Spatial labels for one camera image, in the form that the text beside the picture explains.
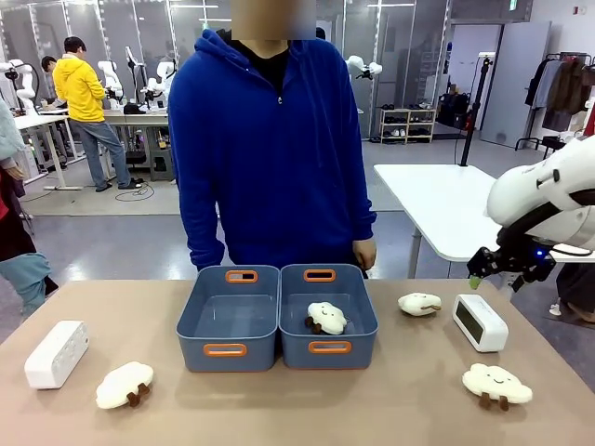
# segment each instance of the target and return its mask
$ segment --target open door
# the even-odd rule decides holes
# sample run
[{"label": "open door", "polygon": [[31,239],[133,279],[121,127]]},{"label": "open door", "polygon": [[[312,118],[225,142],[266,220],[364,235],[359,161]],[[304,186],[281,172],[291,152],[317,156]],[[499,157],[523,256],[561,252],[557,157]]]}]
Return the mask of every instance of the open door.
[{"label": "open door", "polygon": [[551,22],[505,25],[480,139],[514,147],[529,131],[529,82],[546,56]]}]

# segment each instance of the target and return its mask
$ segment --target shoe rack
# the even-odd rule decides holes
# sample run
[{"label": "shoe rack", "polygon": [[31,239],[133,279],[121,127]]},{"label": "shoe rack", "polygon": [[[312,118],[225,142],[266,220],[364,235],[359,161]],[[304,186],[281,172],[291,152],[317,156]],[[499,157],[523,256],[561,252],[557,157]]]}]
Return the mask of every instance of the shoe rack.
[{"label": "shoe rack", "polygon": [[[434,136],[435,109],[394,109],[382,110],[380,120],[380,142],[408,142],[427,139],[431,142]],[[385,132],[397,130],[399,136],[385,136]]]}]

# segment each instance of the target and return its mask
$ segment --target yellow jacket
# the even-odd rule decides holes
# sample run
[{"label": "yellow jacket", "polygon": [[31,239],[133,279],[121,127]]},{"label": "yellow jacket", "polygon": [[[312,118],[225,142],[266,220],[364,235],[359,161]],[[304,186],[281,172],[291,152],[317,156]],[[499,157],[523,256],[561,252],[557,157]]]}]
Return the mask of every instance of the yellow jacket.
[{"label": "yellow jacket", "polygon": [[105,91],[95,71],[84,60],[65,54],[52,73],[58,98],[68,101],[68,115],[75,121],[103,121],[101,100]]}]

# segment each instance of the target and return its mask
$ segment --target hand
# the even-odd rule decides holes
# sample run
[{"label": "hand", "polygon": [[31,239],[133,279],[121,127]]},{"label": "hand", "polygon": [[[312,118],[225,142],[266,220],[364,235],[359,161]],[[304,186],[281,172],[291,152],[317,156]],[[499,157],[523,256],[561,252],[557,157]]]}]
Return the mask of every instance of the hand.
[{"label": "hand", "polygon": [[21,181],[25,178],[25,174],[23,174],[22,170],[17,165],[15,165],[14,167],[9,167],[8,169],[6,169],[6,171],[7,174],[9,174],[11,177],[13,177],[13,179],[16,179],[17,181]]},{"label": "hand", "polygon": [[376,262],[376,242],[374,239],[353,241],[353,253],[357,263],[364,271],[368,271]]}]

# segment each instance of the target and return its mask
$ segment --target white power strip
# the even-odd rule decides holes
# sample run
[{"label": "white power strip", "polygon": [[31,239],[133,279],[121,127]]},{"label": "white power strip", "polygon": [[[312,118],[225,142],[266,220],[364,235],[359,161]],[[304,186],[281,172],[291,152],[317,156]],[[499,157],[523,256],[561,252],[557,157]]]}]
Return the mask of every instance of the white power strip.
[{"label": "white power strip", "polygon": [[32,388],[60,388],[89,345],[82,321],[60,321],[25,362]]}]

